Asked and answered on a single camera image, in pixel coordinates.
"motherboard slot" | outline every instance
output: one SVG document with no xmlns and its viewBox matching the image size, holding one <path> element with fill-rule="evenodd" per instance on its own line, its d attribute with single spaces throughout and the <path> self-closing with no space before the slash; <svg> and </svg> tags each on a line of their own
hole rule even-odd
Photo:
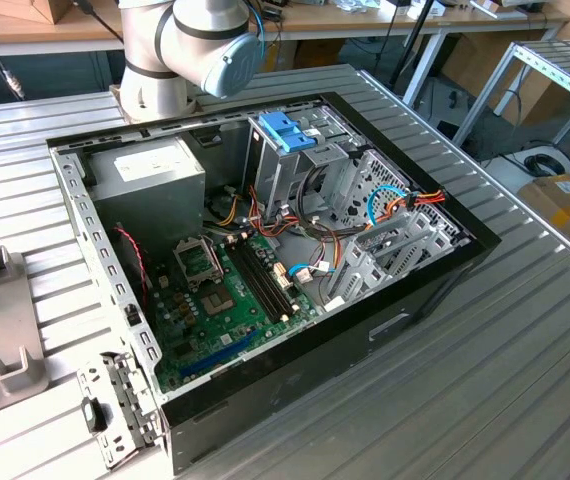
<svg viewBox="0 0 570 480">
<path fill-rule="evenodd" d="M 251 292 L 261 304 L 272 323 L 292 315 L 294 309 L 276 281 L 265 270 L 254 250 L 246 243 L 227 248 L 227 255 L 241 273 Z"/>
</svg>

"chip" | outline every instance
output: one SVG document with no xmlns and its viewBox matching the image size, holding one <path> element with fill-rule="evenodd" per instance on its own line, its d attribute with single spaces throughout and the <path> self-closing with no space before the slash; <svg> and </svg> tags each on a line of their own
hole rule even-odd
<svg viewBox="0 0 570 480">
<path fill-rule="evenodd" d="M 216 315 L 236 305 L 224 284 L 214 285 L 203 290 L 200 297 L 208 315 Z"/>
</svg>

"aluminum work table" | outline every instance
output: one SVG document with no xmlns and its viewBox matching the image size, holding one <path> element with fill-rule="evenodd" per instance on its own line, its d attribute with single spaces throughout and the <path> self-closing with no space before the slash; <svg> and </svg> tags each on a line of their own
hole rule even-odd
<svg viewBox="0 0 570 480">
<path fill-rule="evenodd" d="M 570 478 L 570 244 L 366 73 L 257 76 L 229 106 L 335 90 L 503 241 L 436 313 L 188 479 Z M 219 100 L 199 98 L 206 110 Z M 26 255 L 52 379 L 0 411 L 0 478 L 107 475 L 75 370 L 118 350 L 43 139 L 123 123 L 107 93 L 0 106 L 0 244 Z M 165 479 L 160 449 L 114 472 Z"/>
</svg>

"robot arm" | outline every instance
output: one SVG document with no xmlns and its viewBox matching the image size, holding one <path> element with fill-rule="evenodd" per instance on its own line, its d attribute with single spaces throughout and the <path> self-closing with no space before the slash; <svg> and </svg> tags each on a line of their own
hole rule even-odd
<svg viewBox="0 0 570 480">
<path fill-rule="evenodd" d="M 189 112 L 186 80 L 225 98 L 259 64 L 241 0 L 121 0 L 126 68 L 121 105 L 137 121 Z"/>
</svg>

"red cable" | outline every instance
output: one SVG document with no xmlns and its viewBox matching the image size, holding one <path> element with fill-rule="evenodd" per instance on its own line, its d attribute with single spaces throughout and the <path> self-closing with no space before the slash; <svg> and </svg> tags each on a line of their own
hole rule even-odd
<svg viewBox="0 0 570 480">
<path fill-rule="evenodd" d="M 114 230 L 116 230 L 118 233 L 120 233 L 121 235 L 123 235 L 127 240 L 129 240 L 129 243 L 132 244 L 132 248 L 134 248 L 134 253 L 136 254 L 136 258 L 138 258 L 138 267 L 141 270 L 141 284 L 143 286 L 143 308 L 147 308 L 147 283 L 145 282 L 145 267 L 143 266 L 143 256 L 141 255 L 141 251 L 138 249 L 138 244 L 136 243 L 136 240 L 134 240 L 134 238 L 127 233 L 125 230 L 123 230 L 120 227 L 114 227 Z"/>
</svg>

